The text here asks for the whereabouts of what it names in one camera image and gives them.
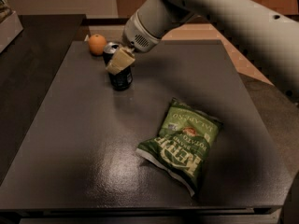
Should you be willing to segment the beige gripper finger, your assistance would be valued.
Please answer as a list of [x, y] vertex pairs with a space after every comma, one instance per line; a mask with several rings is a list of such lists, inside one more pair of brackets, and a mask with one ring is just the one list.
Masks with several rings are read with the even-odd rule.
[[135, 55], [133, 49], [129, 49], [128, 47], [119, 47], [108, 62], [106, 70], [112, 75], [117, 75], [133, 64], [134, 61]]

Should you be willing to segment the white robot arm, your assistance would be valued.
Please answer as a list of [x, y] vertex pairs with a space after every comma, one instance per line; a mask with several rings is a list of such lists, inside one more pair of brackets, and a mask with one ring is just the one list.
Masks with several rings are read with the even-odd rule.
[[195, 16], [211, 23], [290, 100], [299, 99], [299, 22], [251, 0], [146, 0], [126, 22], [107, 71], [118, 74]]

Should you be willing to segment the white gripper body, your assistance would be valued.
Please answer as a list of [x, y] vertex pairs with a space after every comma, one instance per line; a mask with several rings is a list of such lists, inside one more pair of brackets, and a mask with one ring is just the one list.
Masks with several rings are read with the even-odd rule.
[[126, 22], [121, 37], [122, 44], [134, 49], [135, 52], [149, 52], [158, 45], [160, 41], [160, 38], [151, 35], [144, 28], [137, 12]]

